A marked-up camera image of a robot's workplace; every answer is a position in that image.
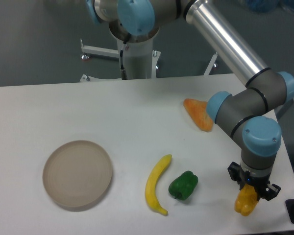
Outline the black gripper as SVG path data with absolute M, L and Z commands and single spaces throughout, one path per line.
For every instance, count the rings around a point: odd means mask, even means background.
M 281 190 L 280 186 L 270 184 L 269 178 L 272 172 L 272 166 L 265 169 L 254 169 L 244 162 L 240 162 L 240 164 L 232 162 L 227 170 L 231 180 L 239 185 L 239 190 L 242 190 L 246 184 L 253 186 L 257 192 L 258 201 L 260 199 L 270 201 Z

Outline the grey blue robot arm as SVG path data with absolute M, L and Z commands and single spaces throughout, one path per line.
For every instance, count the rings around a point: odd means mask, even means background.
M 193 25 L 244 84 L 237 95 L 218 92 L 206 106 L 208 116 L 240 148 L 241 162 L 228 172 L 240 187 L 253 186 L 271 200 L 280 187 L 270 174 L 281 144 L 281 129 L 265 114 L 294 97 L 294 77 L 274 72 L 248 46 L 209 0 L 88 0 L 94 23 L 107 22 L 118 39 L 121 78 L 152 77 L 151 43 L 159 28 L 180 17 Z

